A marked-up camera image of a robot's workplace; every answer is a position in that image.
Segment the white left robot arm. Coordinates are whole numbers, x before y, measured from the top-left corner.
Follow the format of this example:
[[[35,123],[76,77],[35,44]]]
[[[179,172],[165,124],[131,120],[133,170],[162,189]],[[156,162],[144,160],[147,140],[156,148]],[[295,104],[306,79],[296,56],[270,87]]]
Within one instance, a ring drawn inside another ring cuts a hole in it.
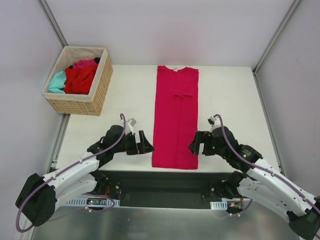
[[[107,178],[99,168],[109,163],[118,153],[134,156],[155,151],[143,130],[138,132],[138,136],[139,142],[134,132],[126,132],[125,127],[113,125],[74,162],[42,176],[37,173],[30,175],[15,202],[18,208],[17,230],[24,232],[20,228],[21,216],[25,216],[33,227],[39,227],[61,205],[79,195],[105,195]]]

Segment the wicker basket with cloth liner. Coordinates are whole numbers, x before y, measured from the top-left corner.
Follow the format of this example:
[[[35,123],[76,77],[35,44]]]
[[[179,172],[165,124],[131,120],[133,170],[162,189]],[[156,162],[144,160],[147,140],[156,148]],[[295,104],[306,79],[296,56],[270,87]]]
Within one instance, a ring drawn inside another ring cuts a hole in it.
[[[100,58],[93,83],[88,94],[50,93],[48,87],[53,76],[71,64],[86,59]],[[113,68],[109,54],[104,47],[65,46],[57,58],[42,95],[61,114],[99,116],[112,78]]]

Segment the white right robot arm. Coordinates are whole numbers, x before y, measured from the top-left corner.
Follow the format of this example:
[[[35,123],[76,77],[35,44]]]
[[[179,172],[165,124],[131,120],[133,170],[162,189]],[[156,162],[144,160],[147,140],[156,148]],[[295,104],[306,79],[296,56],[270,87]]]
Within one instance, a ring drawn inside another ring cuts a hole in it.
[[[215,194],[226,199],[249,198],[283,218],[301,238],[319,238],[319,197],[284,177],[254,148],[238,143],[226,126],[197,131],[188,148],[198,155],[201,144],[203,155],[220,156],[235,169],[213,188]]]

